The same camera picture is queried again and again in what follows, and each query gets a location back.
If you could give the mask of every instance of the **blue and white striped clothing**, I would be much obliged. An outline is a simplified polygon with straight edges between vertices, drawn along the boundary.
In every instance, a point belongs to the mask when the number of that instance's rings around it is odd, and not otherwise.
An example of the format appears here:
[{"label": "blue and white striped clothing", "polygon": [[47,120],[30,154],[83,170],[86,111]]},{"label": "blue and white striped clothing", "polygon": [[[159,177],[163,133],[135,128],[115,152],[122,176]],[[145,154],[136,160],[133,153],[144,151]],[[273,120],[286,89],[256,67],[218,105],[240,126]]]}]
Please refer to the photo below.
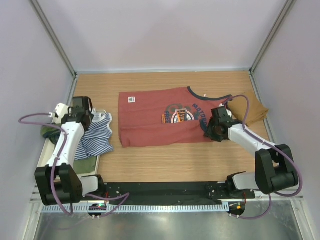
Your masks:
[{"label": "blue and white striped clothing", "polygon": [[87,159],[114,150],[109,144],[109,138],[112,135],[111,121],[112,116],[107,112],[102,120],[91,123],[89,130],[84,133],[79,142],[74,160]]}]

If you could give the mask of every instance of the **t-shirt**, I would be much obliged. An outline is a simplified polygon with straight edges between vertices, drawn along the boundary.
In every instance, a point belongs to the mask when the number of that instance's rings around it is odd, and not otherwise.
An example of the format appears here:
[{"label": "t-shirt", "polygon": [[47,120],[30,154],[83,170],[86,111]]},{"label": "t-shirt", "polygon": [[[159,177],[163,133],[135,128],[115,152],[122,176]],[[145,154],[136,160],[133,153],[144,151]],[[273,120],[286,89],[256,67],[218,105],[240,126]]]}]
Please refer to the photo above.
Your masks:
[{"label": "t-shirt", "polygon": [[120,92],[118,105],[119,138],[125,147],[164,146],[201,143],[204,137],[200,120],[208,124],[211,109],[231,95],[209,98],[191,88],[157,91]]}]

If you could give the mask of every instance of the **wooden surface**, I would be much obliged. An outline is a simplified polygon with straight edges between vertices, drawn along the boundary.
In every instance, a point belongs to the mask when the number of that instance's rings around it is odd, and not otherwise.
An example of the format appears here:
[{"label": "wooden surface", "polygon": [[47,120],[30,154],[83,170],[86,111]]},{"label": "wooden surface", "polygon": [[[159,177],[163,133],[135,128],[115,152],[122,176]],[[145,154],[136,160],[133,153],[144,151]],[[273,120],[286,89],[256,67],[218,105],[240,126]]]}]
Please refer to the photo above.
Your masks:
[{"label": "wooden surface", "polygon": [[[233,173],[254,171],[255,160],[231,142],[172,144],[122,148],[118,135],[119,92],[164,90],[191,86],[198,95],[217,98],[252,90],[245,71],[83,74],[75,96],[88,96],[93,107],[112,114],[110,143],[114,152],[101,156],[99,171],[105,182],[224,181]],[[268,139],[264,123],[252,131]]]}]

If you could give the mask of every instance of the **tan fabric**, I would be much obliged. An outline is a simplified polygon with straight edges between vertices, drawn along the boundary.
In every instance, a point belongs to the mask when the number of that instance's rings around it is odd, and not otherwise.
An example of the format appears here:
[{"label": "tan fabric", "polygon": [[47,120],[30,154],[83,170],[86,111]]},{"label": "tan fabric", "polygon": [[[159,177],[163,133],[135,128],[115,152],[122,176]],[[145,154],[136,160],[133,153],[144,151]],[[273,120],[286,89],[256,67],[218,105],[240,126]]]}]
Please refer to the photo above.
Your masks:
[{"label": "tan fabric", "polygon": [[[268,108],[265,108],[257,99],[255,93],[253,91],[247,91],[243,93],[249,98],[250,108],[248,117],[245,121],[245,124],[250,126],[258,121],[262,121],[267,117],[267,113],[269,111]],[[239,119],[240,121],[244,120],[246,109],[247,109],[247,101],[244,97],[236,97],[232,101],[228,102],[228,107],[230,108],[232,114]]]}]

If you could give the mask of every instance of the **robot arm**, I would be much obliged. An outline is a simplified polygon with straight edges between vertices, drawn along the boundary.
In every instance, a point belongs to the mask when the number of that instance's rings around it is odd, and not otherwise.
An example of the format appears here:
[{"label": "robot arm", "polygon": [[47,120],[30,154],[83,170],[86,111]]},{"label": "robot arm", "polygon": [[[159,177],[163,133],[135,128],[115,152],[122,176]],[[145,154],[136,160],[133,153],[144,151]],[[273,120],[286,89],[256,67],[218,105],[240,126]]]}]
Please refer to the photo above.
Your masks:
[{"label": "robot arm", "polygon": [[255,172],[235,173],[227,177],[231,190],[259,189],[264,194],[271,194],[298,185],[297,172],[288,160],[275,150],[277,148],[293,159],[287,145],[276,145],[248,128],[244,130],[242,123],[232,119],[225,106],[214,108],[211,113],[208,126],[202,125],[204,136],[217,142],[231,140],[255,157]]},{"label": "robot arm", "polygon": [[61,134],[57,142],[52,157],[44,167],[38,167],[35,171],[35,180],[39,189],[41,200],[44,205],[56,205],[50,182],[50,174],[58,152],[64,145],[60,158],[56,163],[54,176],[59,177],[60,181],[55,181],[55,191],[63,204],[78,203],[83,196],[97,191],[104,186],[100,175],[83,176],[78,178],[75,173],[74,159],[78,144],[89,129],[93,115],[92,103],[88,97],[74,97],[72,107],[68,108],[68,113],[61,120],[61,128],[67,134],[64,144],[64,135]]}]

